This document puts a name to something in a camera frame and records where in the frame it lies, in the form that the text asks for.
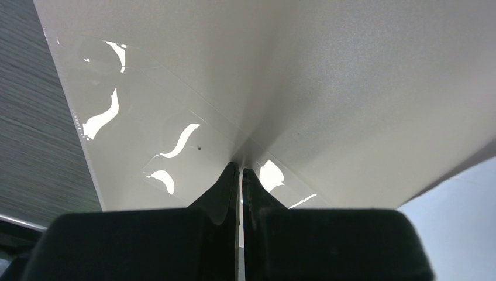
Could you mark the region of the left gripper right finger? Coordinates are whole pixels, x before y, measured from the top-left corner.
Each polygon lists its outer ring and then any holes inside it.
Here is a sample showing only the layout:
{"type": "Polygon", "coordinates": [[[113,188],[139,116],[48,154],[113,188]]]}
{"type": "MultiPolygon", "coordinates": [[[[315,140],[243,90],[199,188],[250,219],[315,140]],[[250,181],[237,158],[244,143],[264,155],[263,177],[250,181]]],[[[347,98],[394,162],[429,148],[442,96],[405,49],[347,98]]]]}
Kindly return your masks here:
{"type": "Polygon", "coordinates": [[[247,280],[433,280],[414,226],[388,209],[289,209],[243,171],[247,280]]]}

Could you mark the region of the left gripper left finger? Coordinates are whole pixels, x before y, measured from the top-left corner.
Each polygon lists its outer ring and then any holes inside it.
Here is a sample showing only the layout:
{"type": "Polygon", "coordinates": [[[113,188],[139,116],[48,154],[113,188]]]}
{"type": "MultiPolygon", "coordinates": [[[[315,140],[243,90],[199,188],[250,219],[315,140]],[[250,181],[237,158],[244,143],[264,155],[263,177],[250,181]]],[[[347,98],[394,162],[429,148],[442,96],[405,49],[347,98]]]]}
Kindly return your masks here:
{"type": "Polygon", "coordinates": [[[230,162],[185,208],[62,215],[22,280],[236,280],[238,191],[230,162]]]}

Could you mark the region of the brown cardboard folder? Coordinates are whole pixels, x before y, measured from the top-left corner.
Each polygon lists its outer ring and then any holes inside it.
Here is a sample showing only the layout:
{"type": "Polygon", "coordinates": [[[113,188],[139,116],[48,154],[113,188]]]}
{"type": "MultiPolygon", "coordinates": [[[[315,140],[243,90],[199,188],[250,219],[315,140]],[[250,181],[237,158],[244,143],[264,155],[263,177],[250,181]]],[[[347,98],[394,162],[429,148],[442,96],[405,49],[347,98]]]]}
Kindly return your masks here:
{"type": "Polygon", "coordinates": [[[36,1],[106,210],[228,162],[290,208],[395,208],[495,153],[494,1],[36,1]]]}

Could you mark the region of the white paper sheets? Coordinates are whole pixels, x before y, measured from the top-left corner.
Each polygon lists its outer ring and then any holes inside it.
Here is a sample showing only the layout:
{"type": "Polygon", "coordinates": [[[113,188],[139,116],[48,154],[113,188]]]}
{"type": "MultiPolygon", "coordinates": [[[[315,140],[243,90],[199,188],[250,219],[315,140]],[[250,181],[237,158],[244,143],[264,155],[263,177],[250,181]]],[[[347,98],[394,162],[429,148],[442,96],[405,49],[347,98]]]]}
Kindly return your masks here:
{"type": "Polygon", "coordinates": [[[399,208],[416,228],[436,280],[495,280],[495,158],[399,208]]]}

